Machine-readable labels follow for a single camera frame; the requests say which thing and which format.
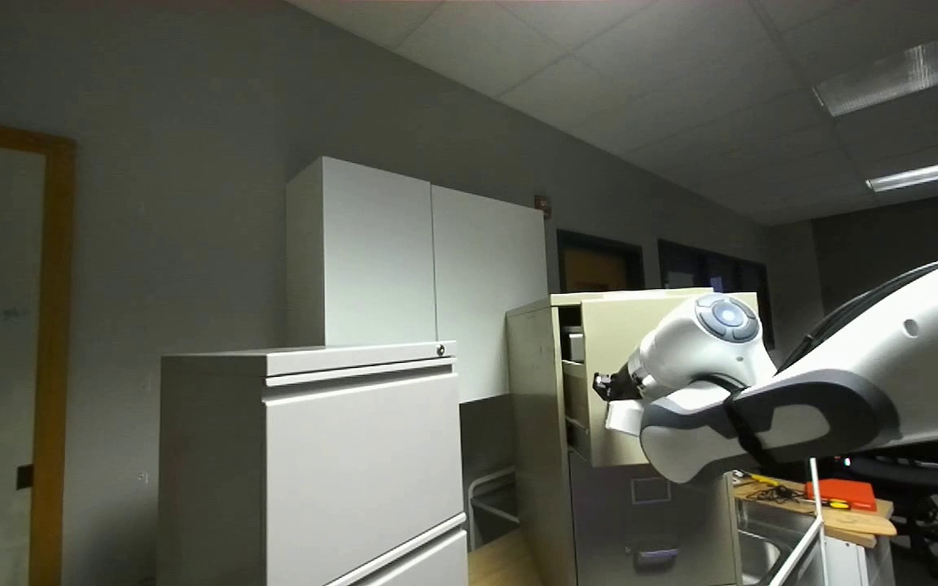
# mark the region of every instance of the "beige filing cabinet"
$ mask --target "beige filing cabinet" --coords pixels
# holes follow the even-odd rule
[[[728,480],[665,481],[634,435],[604,429],[593,375],[706,291],[557,294],[508,313],[518,503],[548,586],[739,582]]]
[[[458,402],[486,402],[508,393],[504,313],[543,294],[536,208],[330,158],[285,187],[296,346],[453,340]]]

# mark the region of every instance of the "white robot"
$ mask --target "white robot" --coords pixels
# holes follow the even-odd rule
[[[749,306],[688,301],[595,392],[638,402],[670,481],[938,441],[938,260],[842,303],[781,370]]]

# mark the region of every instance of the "ceiling light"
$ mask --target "ceiling light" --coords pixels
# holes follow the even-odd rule
[[[876,58],[858,71],[839,71],[813,84],[832,119],[842,119],[884,101],[896,101],[938,84],[938,40]]]
[[[938,183],[938,166],[876,176],[876,179],[865,179],[865,188],[868,192],[896,192],[896,188],[912,188],[912,187],[926,187],[926,183]]]

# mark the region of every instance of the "whiteboard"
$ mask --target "whiteboard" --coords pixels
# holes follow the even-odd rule
[[[52,380],[44,370],[62,367],[62,351],[44,351],[44,342],[60,346],[64,340],[62,331],[48,335],[48,328],[62,328],[62,318],[44,313],[56,303],[43,301],[60,294],[60,285],[43,291],[44,281],[62,277],[48,263],[64,260],[64,253],[56,259],[60,243],[44,238],[44,226],[60,226],[48,221],[60,205],[52,203],[60,169],[52,151],[44,151],[48,145],[0,131],[0,586],[35,582],[35,574],[56,574],[39,566],[60,566],[43,561],[44,554],[60,557],[60,545],[43,554],[44,545],[35,546],[31,541],[44,535],[44,505],[60,503],[62,464],[62,454],[44,454],[44,447],[62,447],[60,433],[44,435],[52,425],[62,426],[62,415],[44,409],[44,397],[62,404],[62,388],[44,388]]]

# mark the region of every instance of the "ceiling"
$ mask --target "ceiling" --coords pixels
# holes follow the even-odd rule
[[[761,226],[938,163],[938,84],[839,119],[812,93],[936,44],[938,0],[291,5]]]

